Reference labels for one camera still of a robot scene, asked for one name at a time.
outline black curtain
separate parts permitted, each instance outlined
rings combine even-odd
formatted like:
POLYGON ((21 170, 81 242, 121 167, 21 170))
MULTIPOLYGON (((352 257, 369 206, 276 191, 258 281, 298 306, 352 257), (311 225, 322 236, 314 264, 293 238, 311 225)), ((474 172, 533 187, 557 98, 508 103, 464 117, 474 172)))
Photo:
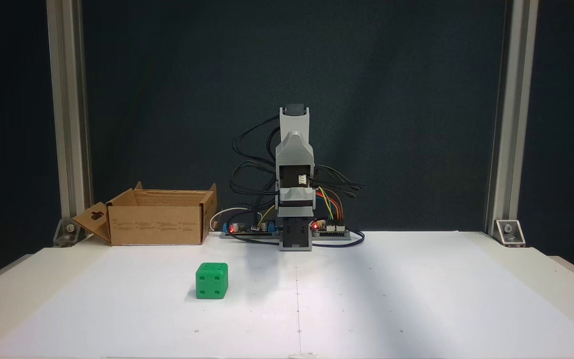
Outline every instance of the black curtain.
POLYGON ((574 264, 574 1, 540 2, 518 218, 529 245, 574 264))
POLYGON ((45 1, 0 2, 0 269, 61 218, 45 1))
MULTIPOLYGON (((228 189, 232 139, 305 103, 316 162, 366 186, 349 225, 483 230, 505 7, 85 0, 94 196, 215 182, 220 207, 249 202, 228 189)), ((242 148, 263 154, 271 128, 242 148)))

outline black cable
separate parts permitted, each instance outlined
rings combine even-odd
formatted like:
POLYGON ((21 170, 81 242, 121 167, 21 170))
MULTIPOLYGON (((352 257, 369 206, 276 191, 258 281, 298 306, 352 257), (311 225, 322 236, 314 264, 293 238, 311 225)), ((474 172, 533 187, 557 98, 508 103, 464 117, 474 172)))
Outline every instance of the black cable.
POLYGON ((238 153, 239 155, 241 155, 243 157, 247 157, 248 159, 256 160, 259 162, 263 162, 264 164, 268 164, 269 166, 273 166, 274 163, 272 161, 269 161, 269 160, 264 159, 262 157, 252 156, 252 155, 249 155, 247 153, 244 153, 243 151, 240 150, 239 145, 241 144, 241 140, 243 139, 243 137, 245 137, 249 132, 252 132, 253 130, 257 129, 258 127, 261 127, 262 125, 264 125, 266 123, 269 123, 269 122, 274 121, 274 120, 278 120, 278 118, 279 118, 278 115, 273 116, 272 118, 264 120, 263 122, 259 123, 258 125, 255 125, 251 129, 245 130, 242 134, 239 134, 234 139, 234 141, 232 141, 232 149, 234 150, 234 152, 238 153))
MULTIPOLYGON (((265 186, 263 187, 263 191, 267 191, 267 190, 269 190, 270 188, 272 188, 272 187, 274 187, 274 186, 276 186, 276 175, 273 175, 272 178, 269 180, 269 182, 267 182, 267 183, 265 184, 265 186)), ((259 195, 259 196, 256 198, 256 204, 255 204, 255 206, 254 206, 254 213, 258 212, 258 209, 259 209, 259 206, 260 206, 260 201, 263 200, 263 197, 264 197, 264 195, 259 195)), ((254 225, 254 226, 258 225, 258 221, 257 221, 256 216, 254 216, 253 225, 254 225)))
POLYGON ((265 149, 267 150, 267 153, 269 153, 269 157, 271 157, 274 160, 274 164, 276 163, 276 156, 274 155, 274 152, 272 152, 272 140, 274 139, 276 133, 280 130, 281 130, 280 126, 273 129, 271 134, 269 134, 269 137, 267 137, 267 141, 265 142, 265 149))
POLYGON ((239 164, 236 167, 236 169, 232 173, 232 177, 230 177, 230 188, 232 189, 232 191, 234 193, 244 194, 244 195, 276 195, 276 193, 277 193, 276 191, 257 190, 257 189, 253 189, 253 188, 243 187, 239 184, 236 184, 236 182, 235 182, 236 177, 239 175, 239 172, 241 172, 245 168, 256 168, 257 170, 263 171, 265 173, 269 173, 270 175, 274 175, 274 177, 275 177, 275 171, 269 170, 269 169, 263 167, 262 165, 258 164, 257 162, 250 161, 250 160, 243 161, 243 162, 241 162, 241 164, 239 164))
POLYGON ((360 243, 365 241, 365 234, 363 232, 360 232, 359 230, 355 230, 355 229, 351 229, 349 227, 346 227, 346 229, 349 230, 349 232, 353 232, 355 234, 358 234, 358 236, 360 236, 360 239, 356 239, 353 242, 349 242, 349 243, 344 243, 344 244, 320 244, 320 243, 313 243, 312 245, 314 247, 323 247, 323 248, 347 248, 347 247, 353 247, 355 245, 359 245, 360 243))

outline cardboard box flap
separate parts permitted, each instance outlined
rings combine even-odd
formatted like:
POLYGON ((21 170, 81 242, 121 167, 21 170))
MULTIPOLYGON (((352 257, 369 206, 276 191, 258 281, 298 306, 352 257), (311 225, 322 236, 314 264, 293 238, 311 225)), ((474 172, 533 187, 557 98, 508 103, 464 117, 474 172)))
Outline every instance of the cardboard box flap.
POLYGON ((138 190, 134 191, 140 207, 200 206, 206 191, 138 190))
POLYGON ((212 184, 212 186, 209 188, 209 191, 205 193, 205 196, 203 196, 203 199, 201 199, 201 203, 205 203, 207 200, 209 200, 210 196, 212 195, 210 191, 214 193, 214 198, 216 198, 216 183, 212 184))
POLYGON ((105 204, 99 202, 96 205, 89 207, 89 209, 84 213, 73 218, 73 220, 76 223, 79 223, 81 227, 101 237, 107 243, 111 243, 107 218, 108 208, 105 207, 105 204))
POLYGON ((207 234, 209 233, 209 220, 216 214, 217 205, 216 205, 216 184, 212 184, 209 191, 205 193, 205 196, 201 199, 201 207, 203 212, 203 218, 201 218, 202 222, 202 233, 201 238, 205 239, 207 234))
POLYGON ((137 199, 134 196, 132 188, 126 190, 112 200, 106 202, 107 206, 137 206, 137 199))

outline green dice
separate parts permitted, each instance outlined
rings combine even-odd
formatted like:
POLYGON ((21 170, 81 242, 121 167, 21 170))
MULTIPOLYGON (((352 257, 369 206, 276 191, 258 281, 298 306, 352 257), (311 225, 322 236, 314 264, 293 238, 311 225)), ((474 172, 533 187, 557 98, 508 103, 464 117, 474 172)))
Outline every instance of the green dice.
POLYGON ((223 299, 227 286, 227 263, 203 263, 196 270, 197 298, 223 299))

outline wire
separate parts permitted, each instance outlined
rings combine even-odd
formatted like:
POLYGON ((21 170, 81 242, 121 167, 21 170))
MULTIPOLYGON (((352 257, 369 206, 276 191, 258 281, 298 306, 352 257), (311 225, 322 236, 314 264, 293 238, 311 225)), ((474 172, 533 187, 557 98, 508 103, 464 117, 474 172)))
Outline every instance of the wire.
POLYGON ((328 189, 328 188, 325 188, 325 191, 327 191, 328 193, 333 194, 333 195, 335 196, 335 198, 337 198, 338 203, 337 203, 337 205, 336 205, 335 211, 336 211, 336 213, 338 213, 338 204, 339 204, 339 205, 340 205, 340 214, 338 214, 338 217, 344 218, 344 208, 342 207, 342 201, 340 200, 340 196, 337 195, 337 193, 335 193, 334 191, 332 191, 332 190, 330 190, 330 189, 328 189))
POLYGON ((220 212, 217 212, 214 216, 212 216, 212 218, 209 219, 209 229, 215 230, 214 227, 212 227, 212 221, 214 221, 214 218, 216 218, 216 216, 218 216, 218 215, 221 214, 221 213, 225 213, 225 212, 228 212, 228 211, 233 211, 233 210, 235 210, 235 209, 243 209, 243 210, 249 211, 249 209, 248 209, 248 208, 245 208, 245 207, 233 207, 233 208, 228 208, 228 209, 224 209, 224 210, 222 210, 222 211, 220 211, 220 212))
POLYGON ((325 206, 327 206, 327 210, 329 211, 329 218, 333 219, 333 213, 331 212, 331 207, 329 206, 329 201, 326 198, 326 194, 325 194, 325 190, 323 190, 321 187, 319 188, 320 193, 323 194, 323 198, 325 200, 325 206))
MULTIPOLYGON (((322 199, 322 200, 325 199, 325 198, 323 197, 323 194, 320 193, 320 192, 316 192, 316 197, 317 197, 317 198, 320 198, 320 199, 322 199)), ((332 204, 333 207, 335 208, 335 214, 336 214, 336 216, 337 216, 337 219, 342 218, 342 211, 341 211, 340 208, 338 207, 338 203, 337 203, 335 200, 333 200, 333 198, 331 198, 331 197, 327 197, 327 198, 328 198, 328 200, 331 201, 331 204, 332 204)))
POLYGON ((280 126, 273 129, 271 134, 269 134, 269 137, 267 137, 267 141, 265 142, 265 150, 267 150, 267 153, 269 153, 269 157, 271 157, 274 160, 274 163, 276 163, 276 156, 272 152, 272 140, 274 139, 276 133, 280 130, 281 130, 280 126))
POLYGON ((265 212, 265 214, 263 214, 263 216, 260 217, 260 220, 258 221, 258 223, 263 223, 263 220, 265 219, 265 217, 267 216, 267 214, 268 214, 272 209, 274 209, 275 206, 276 206, 276 205, 273 205, 273 206, 269 207, 269 209, 267 209, 267 212, 265 212))
POLYGON ((263 162, 264 164, 268 164, 270 166, 274 165, 274 162, 269 161, 267 159, 264 159, 262 157, 257 157, 257 156, 252 156, 252 155, 248 155, 247 153, 244 153, 243 151, 241 151, 239 149, 239 146, 241 145, 241 140, 243 139, 243 137, 245 137, 249 132, 252 132, 253 130, 257 129, 258 127, 261 127, 262 125, 272 122, 274 120, 278 120, 279 115, 273 116, 267 120, 264 120, 263 122, 259 123, 258 125, 255 125, 254 127, 252 127, 251 129, 248 129, 246 131, 244 131, 242 134, 239 134, 234 141, 232 141, 232 149, 234 150, 234 152, 238 153, 239 155, 246 157, 248 159, 251 160, 256 160, 259 162, 263 162))

